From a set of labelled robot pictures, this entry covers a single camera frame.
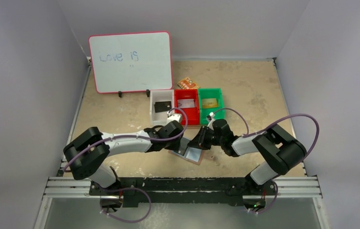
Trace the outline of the red plastic bin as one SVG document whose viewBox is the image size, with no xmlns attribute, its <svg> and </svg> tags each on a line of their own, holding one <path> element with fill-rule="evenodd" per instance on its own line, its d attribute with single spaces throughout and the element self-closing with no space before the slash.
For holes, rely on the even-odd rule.
<svg viewBox="0 0 360 229">
<path fill-rule="evenodd" d="M 188 125 L 200 124 L 200 104 L 197 89 L 174 90 L 174 105 L 188 117 Z"/>
</svg>

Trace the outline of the black credit card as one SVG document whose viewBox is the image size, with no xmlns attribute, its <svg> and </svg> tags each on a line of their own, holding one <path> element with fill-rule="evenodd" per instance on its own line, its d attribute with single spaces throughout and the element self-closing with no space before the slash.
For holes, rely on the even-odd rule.
<svg viewBox="0 0 360 229">
<path fill-rule="evenodd" d="M 155 113 L 167 112 L 172 109 L 171 101 L 160 101 L 154 103 Z"/>
</svg>

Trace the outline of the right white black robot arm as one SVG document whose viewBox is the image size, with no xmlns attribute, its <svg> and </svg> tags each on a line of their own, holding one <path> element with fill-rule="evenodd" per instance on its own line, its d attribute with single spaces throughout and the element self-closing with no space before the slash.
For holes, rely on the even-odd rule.
<svg viewBox="0 0 360 229">
<path fill-rule="evenodd" d="M 201 150 L 209 150 L 212 146 L 219 146 L 231 157 L 259 152 L 265 161 L 245 177 L 249 185 L 256 186 L 285 175 L 307 154 L 306 148 L 277 124 L 262 134 L 243 137 L 235 135 L 224 119 L 214 120 L 210 126 L 201 127 L 188 143 L 188 147 Z"/>
</svg>

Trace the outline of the green plastic bin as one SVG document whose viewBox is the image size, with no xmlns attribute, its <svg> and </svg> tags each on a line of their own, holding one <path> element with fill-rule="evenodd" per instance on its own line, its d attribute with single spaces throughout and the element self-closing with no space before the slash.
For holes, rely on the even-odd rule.
<svg viewBox="0 0 360 229">
<path fill-rule="evenodd" d="M 200 102 L 200 125 L 207 125 L 207 116 L 224 108 L 223 95 L 220 88 L 200 88 L 198 89 Z"/>
</svg>

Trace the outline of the pink framed whiteboard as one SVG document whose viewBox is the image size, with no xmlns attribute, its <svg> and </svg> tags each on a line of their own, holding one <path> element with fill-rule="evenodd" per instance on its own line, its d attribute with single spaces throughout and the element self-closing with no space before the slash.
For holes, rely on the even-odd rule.
<svg viewBox="0 0 360 229">
<path fill-rule="evenodd" d="M 173 87 L 169 32 L 92 35 L 88 42 L 98 93 L 145 92 Z"/>
</svg>

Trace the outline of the orange spiral notebook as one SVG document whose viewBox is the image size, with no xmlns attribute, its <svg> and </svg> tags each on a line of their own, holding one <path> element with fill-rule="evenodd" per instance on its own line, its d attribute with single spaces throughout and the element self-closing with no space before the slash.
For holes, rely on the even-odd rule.
<svg viewBox="0 0 360 229">
<path fill-rule="evenodd" d="M 180 81 L 178 81 L 177 85 L 182 90 L 199 89 L 200 88 L 200 86 L 189 77 L 181 79 Z"/>
</svg>

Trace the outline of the silver credit card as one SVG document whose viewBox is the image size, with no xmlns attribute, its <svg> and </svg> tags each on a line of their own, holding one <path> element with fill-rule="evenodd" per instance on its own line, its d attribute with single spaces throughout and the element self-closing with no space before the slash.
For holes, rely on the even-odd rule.
<svg viewBox="0 0 360 229">
<path fill-rule="evenodd" d="M 180 109 L 194 108 L 195 100 L 194 99 L 179 99 L 179 100 L 177 100 L 177 106 Z"/>
</svg>

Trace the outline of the white plastic bin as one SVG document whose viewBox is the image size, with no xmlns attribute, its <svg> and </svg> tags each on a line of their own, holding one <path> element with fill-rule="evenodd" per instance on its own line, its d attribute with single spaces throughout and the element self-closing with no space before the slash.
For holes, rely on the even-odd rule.
<svg viewBox="0 0 360 229">
<path fill-rule="evenodd" d="M 174 90 L 150 92 L 149 117 L 152 126 L 165 125 L 168 111 L 174 107 Z"/>
</svg>

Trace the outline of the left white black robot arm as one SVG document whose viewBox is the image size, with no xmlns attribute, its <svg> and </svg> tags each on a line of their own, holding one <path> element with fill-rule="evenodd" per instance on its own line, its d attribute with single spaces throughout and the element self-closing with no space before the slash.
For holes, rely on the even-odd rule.
<svg viewBox="0 0 360 229">
<path fill-rule="evenodd" d="M 115 170 L 103 163 L 108 157 L 177 150 L 183 133 L 184 128 L 178 121 L 129 134 L 102 133 L 97 127 L 90 127 L 64 147 L 66 167 L 70 168 L 75 180 L 88 178 L 102 188 L 117 189 L 119 178 Z"/>
</svg>

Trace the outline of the gold credit card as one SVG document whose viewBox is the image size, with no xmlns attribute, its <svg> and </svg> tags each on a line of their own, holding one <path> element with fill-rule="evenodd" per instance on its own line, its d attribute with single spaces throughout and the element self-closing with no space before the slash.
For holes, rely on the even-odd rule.
<svg viewBox="0 0 360 229">
<path fill-rule="evenodd" d="M 203 109 L 210 109 L 218 107 L 218 101 L 216 98 L 204 98 L 201 100 Z"/>
</svg>

